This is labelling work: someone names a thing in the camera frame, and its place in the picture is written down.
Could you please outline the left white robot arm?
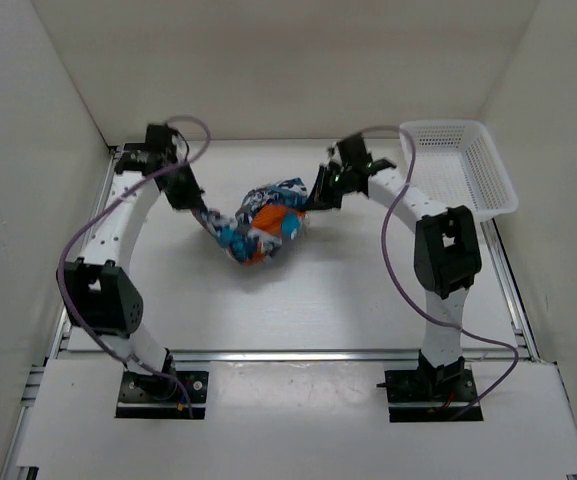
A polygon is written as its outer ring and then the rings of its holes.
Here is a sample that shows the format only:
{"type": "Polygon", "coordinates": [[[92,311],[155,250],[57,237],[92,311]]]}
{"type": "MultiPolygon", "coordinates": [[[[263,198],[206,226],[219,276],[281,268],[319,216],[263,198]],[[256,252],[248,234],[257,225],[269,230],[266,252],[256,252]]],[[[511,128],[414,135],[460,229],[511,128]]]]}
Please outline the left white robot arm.
{"type": "Polygon", "coordinates": [[[204,205],[190,168],[196,157],[174,128],[176,121],[148,125],[144,143],[120,154],[105,207],[74,236],[87,236],[88,242],[75,258],[66,245],[56,272],[71,324],[142,376],[143,388],[156,400],[174,395],[178,377],[169,350],[142,323],[144,301],[129,267],[146,217],[160,197],[175,210],[204,205]]]}

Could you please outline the white perforated plastic basket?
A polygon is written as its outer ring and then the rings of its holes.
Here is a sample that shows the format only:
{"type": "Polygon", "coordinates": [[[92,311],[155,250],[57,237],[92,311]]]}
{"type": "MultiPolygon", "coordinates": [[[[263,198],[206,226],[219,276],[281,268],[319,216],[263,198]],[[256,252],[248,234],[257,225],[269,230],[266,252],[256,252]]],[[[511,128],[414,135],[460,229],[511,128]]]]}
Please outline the white perforated plastic basket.
{"type": "Polygon", "coordinates": [[[404,122],[413,139],[401,141],[407,163],[414,162],[412,184],[448,206],[467,206],[476,221],[513,213],[518,199],[486,127],[475,120],[404,122]]]}

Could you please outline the colourful patterned shorts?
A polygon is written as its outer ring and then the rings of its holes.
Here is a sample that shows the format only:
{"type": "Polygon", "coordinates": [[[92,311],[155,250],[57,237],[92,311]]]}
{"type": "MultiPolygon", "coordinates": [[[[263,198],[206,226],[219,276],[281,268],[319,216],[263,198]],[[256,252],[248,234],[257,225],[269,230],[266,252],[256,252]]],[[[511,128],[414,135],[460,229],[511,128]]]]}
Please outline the colourful patterned shorts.
{"type": "Polygon", "coordinates": [[[283,244],[297,237],[307,200],[307,188],[296,177],[252,189],[234,216],[206,206],[193,209],[192,214],[230,258],[253,265],[274,257],[283,244]]]}

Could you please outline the black corner bracket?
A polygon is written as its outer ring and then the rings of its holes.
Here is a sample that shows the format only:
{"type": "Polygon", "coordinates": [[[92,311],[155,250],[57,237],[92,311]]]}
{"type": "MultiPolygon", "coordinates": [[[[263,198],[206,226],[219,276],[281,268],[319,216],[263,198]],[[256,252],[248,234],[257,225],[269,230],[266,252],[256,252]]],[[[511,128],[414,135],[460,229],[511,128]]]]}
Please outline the black corner bracket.
{"type": "Polygon", "coordinates": [[[145,144],[144,143],[125,143],[123,145],[123,150],[124,151],[142,151],[145,149],[145,144]]]}

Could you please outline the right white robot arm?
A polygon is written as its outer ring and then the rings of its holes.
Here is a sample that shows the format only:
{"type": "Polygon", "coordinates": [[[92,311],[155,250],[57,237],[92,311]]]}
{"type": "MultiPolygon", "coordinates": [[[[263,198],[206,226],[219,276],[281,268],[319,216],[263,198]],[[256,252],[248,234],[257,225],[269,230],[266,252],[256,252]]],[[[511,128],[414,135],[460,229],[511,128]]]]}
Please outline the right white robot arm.
{"type": "Polygon", "coordinates": [[[388,159],[375,160],[362,134],[328,148],[307,202],[309,210],[339,209],[350,193],[362,193],[387,209],[414,236],[413,270],[425,291],[426,320],[417,387],[428,399],[448,393],[464,370],[463,310],[482,260],[474,218],[466,206],[449,207],[411,184],[388,159]]]}

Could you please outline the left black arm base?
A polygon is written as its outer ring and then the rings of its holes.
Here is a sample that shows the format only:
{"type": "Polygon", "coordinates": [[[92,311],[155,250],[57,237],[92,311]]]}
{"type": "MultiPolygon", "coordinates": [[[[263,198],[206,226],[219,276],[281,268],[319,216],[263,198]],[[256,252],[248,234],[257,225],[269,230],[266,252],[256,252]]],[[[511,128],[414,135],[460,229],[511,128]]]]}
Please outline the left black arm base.
{"type": "Polygon", "coordinates": [[[209,372],[178,367],[176,382],[128,370],[122,374],[115,417],[140,420],[204,420],[208,397],[209,372]]]}

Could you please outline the aluminium right rail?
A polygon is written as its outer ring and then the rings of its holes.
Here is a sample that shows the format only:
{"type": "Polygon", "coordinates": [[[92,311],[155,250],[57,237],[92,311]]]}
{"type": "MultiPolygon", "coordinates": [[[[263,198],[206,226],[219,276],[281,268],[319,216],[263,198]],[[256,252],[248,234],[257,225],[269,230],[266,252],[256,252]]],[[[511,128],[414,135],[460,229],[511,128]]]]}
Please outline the aluminium right rail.
{"type": "Polygon", "coordinates": [[[521,358],[532,362],[540,362],[541,357],[529,318],[497,225],[494,220],[488,220],[481,223],[481,229],[498,282],[503,292],[504,300],[507,304],[521,358]]]}

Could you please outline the aluminium front rail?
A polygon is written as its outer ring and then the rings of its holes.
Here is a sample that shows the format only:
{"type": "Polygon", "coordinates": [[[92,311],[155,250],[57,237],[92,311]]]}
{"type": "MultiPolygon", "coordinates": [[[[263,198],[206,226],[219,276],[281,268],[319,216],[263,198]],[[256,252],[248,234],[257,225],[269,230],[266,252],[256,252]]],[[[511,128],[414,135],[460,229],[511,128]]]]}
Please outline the aluminium front rail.
{"type": "Polygon", "coordinates": [[[315,362],[315,361],[416,361],[416,349],[368,350],[174,350],[180,362],[315,362]]]}

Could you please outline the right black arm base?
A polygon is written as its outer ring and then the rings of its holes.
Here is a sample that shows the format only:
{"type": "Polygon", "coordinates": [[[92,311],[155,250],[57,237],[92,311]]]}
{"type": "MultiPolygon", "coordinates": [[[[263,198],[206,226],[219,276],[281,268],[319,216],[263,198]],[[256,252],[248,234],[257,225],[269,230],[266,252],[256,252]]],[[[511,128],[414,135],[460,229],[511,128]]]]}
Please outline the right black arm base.
{"type": "Polygon", "coordinates": [[[389,369],[376,384],[386,392],[390,423],[482,422],[473,372],[463,368],[455,377],[434,385],[421,366],[389,369]]]}

